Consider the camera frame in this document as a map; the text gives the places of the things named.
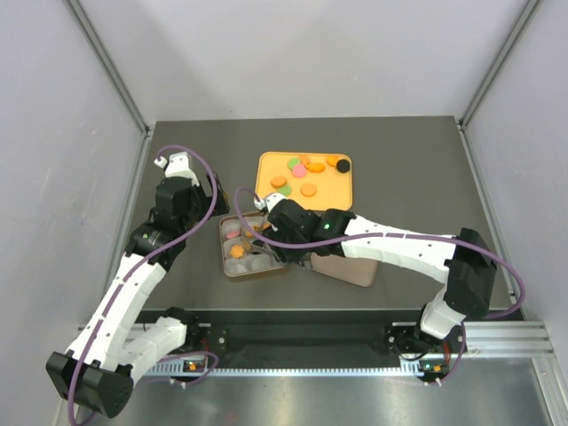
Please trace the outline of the pink sandwich cookie bottom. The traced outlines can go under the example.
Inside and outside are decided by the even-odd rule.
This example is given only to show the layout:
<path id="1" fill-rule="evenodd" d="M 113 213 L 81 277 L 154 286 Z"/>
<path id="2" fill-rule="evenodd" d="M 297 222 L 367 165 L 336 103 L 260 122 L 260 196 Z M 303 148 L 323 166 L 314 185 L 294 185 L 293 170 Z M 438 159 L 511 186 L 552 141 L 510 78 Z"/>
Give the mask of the pink sandwich cookie bottom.
<path id="1" fill-rule="evenodd" d="M 227 239 L 233 239 L 233 238 L 237 238 L 241 235 L 241 228 L 238 227 L 234 227 L 233 229 L 231 229 L 226 235 L 225 237 Z"/>

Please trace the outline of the metal tongs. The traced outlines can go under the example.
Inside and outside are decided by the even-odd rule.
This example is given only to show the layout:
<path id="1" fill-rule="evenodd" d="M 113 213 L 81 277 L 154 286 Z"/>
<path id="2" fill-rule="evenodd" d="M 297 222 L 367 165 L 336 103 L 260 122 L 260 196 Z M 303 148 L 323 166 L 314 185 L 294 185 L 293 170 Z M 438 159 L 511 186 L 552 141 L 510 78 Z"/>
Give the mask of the metal tongs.
<path id="1" fill-rule="evenodd" d="M 274 262 L 275 265 L 279 267 L 285 266 L 278 254 L 268 244 L 260 241 L 259 239 L 251 240 L 249 243 L 250 252 L 252 254 L 266 254 Z"/>

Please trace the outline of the orange swirl cookie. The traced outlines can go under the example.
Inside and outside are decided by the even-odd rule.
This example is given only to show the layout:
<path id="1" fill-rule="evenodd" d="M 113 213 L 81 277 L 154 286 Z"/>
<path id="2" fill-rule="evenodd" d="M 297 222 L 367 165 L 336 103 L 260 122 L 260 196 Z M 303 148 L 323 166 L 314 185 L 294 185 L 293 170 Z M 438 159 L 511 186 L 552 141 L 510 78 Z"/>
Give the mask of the orange swirl cookie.
<path id="1" fill-rule="evenodd" d="M 234 245 L 229 250 L 229 256 L 234 259 L 241 259 L 246 255 L 246 249 L 241 245 Z"/>

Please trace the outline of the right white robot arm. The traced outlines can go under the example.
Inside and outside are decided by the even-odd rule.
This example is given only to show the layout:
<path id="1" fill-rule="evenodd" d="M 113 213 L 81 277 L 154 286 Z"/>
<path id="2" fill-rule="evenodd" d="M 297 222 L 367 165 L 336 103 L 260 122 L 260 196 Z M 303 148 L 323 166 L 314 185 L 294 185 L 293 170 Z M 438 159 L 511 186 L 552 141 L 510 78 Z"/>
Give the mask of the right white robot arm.
<path id="1" fill-rule="evenodd" d="M 366 259 L 423 274 L 441 284 L 425 304 L 414 330 L 394 336 L 400 354 L 436 350 L 463 320 L 489 311 L 497 271 L 480 234 L 469 228 L 458 236 L 413 233 L 374 223 L 350 211 L 319 214 L 279 193 L 265 198 L 270 228 L 264 237 L 282 263 L 311 254 Z"/>

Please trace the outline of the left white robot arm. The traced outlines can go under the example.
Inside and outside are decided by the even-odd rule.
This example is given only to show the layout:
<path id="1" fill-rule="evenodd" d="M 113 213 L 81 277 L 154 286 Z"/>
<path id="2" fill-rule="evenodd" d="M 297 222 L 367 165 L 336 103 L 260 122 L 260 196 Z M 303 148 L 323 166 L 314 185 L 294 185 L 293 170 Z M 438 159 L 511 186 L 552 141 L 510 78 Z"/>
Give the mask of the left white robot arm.
<path id="1" fill-rule="evenodd" d="M 216 174 L 208 174 L 206 195 L 192 172 L 165 177 L 155 191 L 147 220 L 129 237 L 115 275 L 97 310 L 65 352 L 54 352 L 46 371 L 67 401 L 70 424 L 75 408 L 117 416 L 143 375 L 171 352 L 189 352 L 204 334 L 196 316 L 169 308 L 141 337 L 127 340 L 148 297 L 185 249 L 189 235 L 210 217 L 229 212 Z"/>

